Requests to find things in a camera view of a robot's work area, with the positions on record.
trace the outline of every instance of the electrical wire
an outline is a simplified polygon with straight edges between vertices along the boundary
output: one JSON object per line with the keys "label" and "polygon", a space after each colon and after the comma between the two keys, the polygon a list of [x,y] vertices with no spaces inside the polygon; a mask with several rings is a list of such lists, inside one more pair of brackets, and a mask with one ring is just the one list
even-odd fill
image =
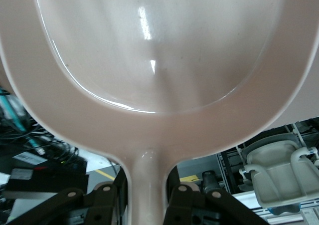
{"label": "electrical wire", "polygon": [[7,98],[1,98],[0,106],[0,146],[11,146],[22,151],[42,149],[40,156],[68,166],[79,161],[78,148],[72,147],[54,137],[38,124],[24,109],[25,115],[18,116]]}
{"label": "electrical wire", "polygon": [[115,167],[114,167],[114,165],[113,165],[113,162],[112,162],[111,160],[109,160],[108,158],[107,158],[107,160],[108,160],[109,163],[111,164],[112,169],[113,169],[113,171],[114,171],[114,174],[115,174],[115,176],[116,176],[118,173],[116,172],[116,169],[115,169]]}
{"label": "electrical wire", "polygon": [[3,88],[0,87],[0,96],[7,96],[11,95],[8,91],[4,90]]}

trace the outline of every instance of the wire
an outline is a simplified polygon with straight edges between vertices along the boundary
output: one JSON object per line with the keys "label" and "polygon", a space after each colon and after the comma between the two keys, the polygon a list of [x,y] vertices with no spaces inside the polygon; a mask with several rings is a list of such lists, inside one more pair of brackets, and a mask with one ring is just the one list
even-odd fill
{"label": "wire", "polygon": [[0,96],[7,96],[7,95],[11,95],[11,94],[5,89],[3,89],[2,87],[0,87]]}
{"label": "wire", "polygon": [[[34,154],[36,150],[39,156],[53,160],[66,169],[76,169],[74,164],[83,164],[78,148],[45,130],[24,108],[24,115],[18,115],[16,108],[11,104],[12,99],[15,97],[8,99],[0,97],[0,147],[7,146],[13,151],[30,151]],[[112,163],[111,165],[117,174],[114,165]]]}
{"label": "wire", "polygon": [[113,162],[112,162],[111,160],[109,160],[108,158],[107,158],[107,160],[108,160],[109,163],[111,164],[112,169],[113,169],[113,171],[114,171],[114,174],[115,174],[115,176],[116,176],[118,173],[117,173],[116,170],[115,170],[115,167],[114,167],[114,165],[113,165]]}

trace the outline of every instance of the black cable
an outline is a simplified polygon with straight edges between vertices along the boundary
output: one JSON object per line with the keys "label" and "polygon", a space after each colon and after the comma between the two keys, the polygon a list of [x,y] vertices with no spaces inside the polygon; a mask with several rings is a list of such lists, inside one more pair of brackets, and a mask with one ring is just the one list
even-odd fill
{"label": "black cable", "polygon": [[0,96],[7,96],[7,95],[11,95],[8,91],[6,91],[5,89],[3,89],[1,86],[0,86]]}
{"label": "black cable", "polygon": [[10,126],[11,128],[15,129],[17,132],[21,132],[21,131],[16,127],[16,125],[15,125],[13,122],[11,122],[10,120],[4,118],[4,119],[2,119],[2,122],[5,122],[6,124],[8,124],[8,126]]}
{"label": "black cable", "polygon": [[72,155],[63,163],[64,165],[67,165],[70,161],[71,161],[71,159],[73,158],[73,156],[76,154],[76,151],[78,150],[78,148],[74,148],[74,151],[73,151],[73,153],[72,153]]}
{"label": "black cable", "polygon": [[49,147],[49,146],[53,146],[55,144],[47,144],[47,145],[42,145],[42,146],[39,146],[38,148],[43,148],[43,147]]}
{"label": "black cable", "polygon": [[22,137],[25,137],[25,136],[27,136],[27,135],[30,135],[30,134],[32,134],[32,133],[34,133],[38,128],[40,128],[41,126],[38,124],[35,128],[33,128],[32,130],[30,130],[30,131],[28,131],[27,133],[23,133],[23,134],[14,134],[14,135],[10,135],[10,136],[2,136],[1,138],[0,138],[0,140],[1,139],[4,139],[4,140],[9,140],[9,139],[18,139],[18,138],[22,138]]}
{"label": "black cable", "polygon": [[75,147],[75,149],[76,149],[75,154],[74,154],[75,157],[73,158],[73,160],[70,160],[70,163],[75,163],[75,162],[77,162],[78,159],[79,159],[79,149],[76,148],[76,147]]}
{"label": "black cable", "polygon": [[61,155],[57,156],[57,159],[60,161],[64,161],[68,158],[68,155],[70,154],[71,146],[67,143],[60,143],[60,145],[62,145],[61,147],[63,147],[63,153]]}
{"label": "black cable", "polygon": [[23,118],[23,121],[25,122],[25,128],[26,129],[29,129],[32,127],[33,123],[31,122],[31,116],[29,115],[29,113],[26,111],[25,108],[23,108],[24,110],[24,118]]}
{"label": "black cable", "polygon": [[116,172],[115,167],[114,167],[112,161],[109,160],[108,158],[106,158],[106,159],[107,159],[107,160],[109,161],[109,163],[111,164],[111,166],[112,166],[112,168],[113,168],[113,171],[114,171],[114,174],[115,174],[115,176],[116,176],[118,173]]}

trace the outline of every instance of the glossy surface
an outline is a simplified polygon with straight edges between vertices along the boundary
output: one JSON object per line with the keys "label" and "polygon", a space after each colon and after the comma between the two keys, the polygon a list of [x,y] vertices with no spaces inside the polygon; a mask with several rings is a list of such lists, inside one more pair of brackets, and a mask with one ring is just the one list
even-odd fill
{"label": "glossy surface", "polygon": [[282,0],[38,2],[60,66],[86,92],[125,109],[180,112],[251,73]]}
{"label": "glossy surface", "polygon": [[[164,181],[177,162],[226,150],[270,125],[300,88],[318,45],[318,0],[178,0],[181,8],[170,3],[176,0],[121,0],[132,8],[116,0],[65,1],[0,0],[1,59],[15,93],[46,129],[123,165],[133,225],[162,223]],[[206,18],[199,8],[216,15]],[[244,13],[252,27],[238,22]],[[204,36],[196,21],[219,33],[206,34],[211,27],[203,25]],[[106,25],[112,33],[96,32]],[[161,39],[169,50],[155,46]],[[199,52],[184,42],[212,54],[202,51],[195,66]],[[97,44],[114,56],[96,52]],[[219,45],[225,48],[217,53]]]}

